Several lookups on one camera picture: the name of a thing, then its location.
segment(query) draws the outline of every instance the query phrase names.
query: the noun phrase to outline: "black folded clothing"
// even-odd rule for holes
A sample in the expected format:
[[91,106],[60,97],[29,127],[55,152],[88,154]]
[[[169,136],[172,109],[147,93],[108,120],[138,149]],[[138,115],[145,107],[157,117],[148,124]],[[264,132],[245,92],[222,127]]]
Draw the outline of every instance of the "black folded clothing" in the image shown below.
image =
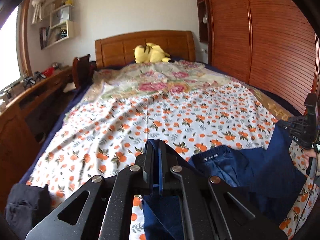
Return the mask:
[[5,220],[20,239],[50,213],[48,185],[14,184],[4,210]]

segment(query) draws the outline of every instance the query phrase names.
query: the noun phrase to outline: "silver bolt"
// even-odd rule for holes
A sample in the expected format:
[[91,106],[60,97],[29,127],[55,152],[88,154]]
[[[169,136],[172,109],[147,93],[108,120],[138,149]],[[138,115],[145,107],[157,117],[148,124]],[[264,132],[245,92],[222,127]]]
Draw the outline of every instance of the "silver bolt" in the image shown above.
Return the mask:
[[174,171],[174,172],[180,172],[180,171],[182,171],[182,167],[179,166],[179,165],[172,166],[172,171]]
[[219,184],[221,179],[218,177],[218,176],[211,176],[210,177],[210,181],[213,183],[213,184]]
[[102,177],[100,175],[95,175],[95,176],[92,177],[91,180],[94,183],[98,183],[98,182],[102,181]]
[[140,166],[139,165],[132,165],[130,167],[130,171],[138,171],[138,170],[140,170]]

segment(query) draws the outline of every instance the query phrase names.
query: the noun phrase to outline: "yellow plush toy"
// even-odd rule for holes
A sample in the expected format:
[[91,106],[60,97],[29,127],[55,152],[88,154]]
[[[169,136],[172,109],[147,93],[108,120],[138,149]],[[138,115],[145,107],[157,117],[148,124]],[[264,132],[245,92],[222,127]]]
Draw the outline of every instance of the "yellow plush toy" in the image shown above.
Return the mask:
[[145,46],[139,45],[134,49],[136,63],[157,63],[168,62],[170,55],[165,53],[159,45],[147,43]]

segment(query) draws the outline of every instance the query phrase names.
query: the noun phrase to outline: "brown wardrobe door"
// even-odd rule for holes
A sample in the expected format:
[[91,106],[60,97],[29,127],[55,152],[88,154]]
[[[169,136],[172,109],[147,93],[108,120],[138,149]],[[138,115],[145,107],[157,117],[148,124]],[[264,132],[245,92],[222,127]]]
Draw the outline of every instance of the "brown wardrobe door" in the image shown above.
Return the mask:
[[315,33],[292,0],[249,1],[253,38],[249,84],[281,96],[303,113],[315,74]]
[[251,63],[248,0],[207,0],[207,6],[213,28],[211,64],[248,82]]

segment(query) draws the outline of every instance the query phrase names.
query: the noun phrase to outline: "black cable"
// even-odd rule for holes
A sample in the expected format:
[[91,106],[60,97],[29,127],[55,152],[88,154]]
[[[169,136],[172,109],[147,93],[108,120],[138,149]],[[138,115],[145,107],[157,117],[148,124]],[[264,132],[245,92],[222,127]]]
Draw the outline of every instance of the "black cable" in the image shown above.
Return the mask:
[[[315,149],[315,152],[316,152],[316,173],[317,173],[317,171],[318,171],[318,148],[316,148],[316,147],[317,147],[317,146],[316,146],[316,144],[315,144],[315,145],[314,145],[314,149]],[[313,188],[314,188],[314,186],[315,186],[315,179],[316,179],[316,175],[315,175],[315,177],[313,178],[313,185],[312,185],[312,188],[311,188],[311,192],[313,191]],[[306,203],[306,205],[304,206],[304,209],[303,209],[303,211],[302,211],[302,213],[301,213],[301,217],[300,217],[299,220],[298,220],[296,229],[294,230],[294,234],[293,234],[294,236],[295,236],[295,234],[296,234],[296,232],[297,232],[297,229],[298,229],[298,225],[299,225],[299,223],[300,223],[300,220],[301,220],[301,218],[303,217],[303,214],[304,214],[304,212],[305,212],[305,210],[306,210],[306,207],[307,207],[307,205],[308,205],[308,202],[309,202],[309,200],[310,200],[311,192],[310,192],[310,194],[309,194],[307,203]]]

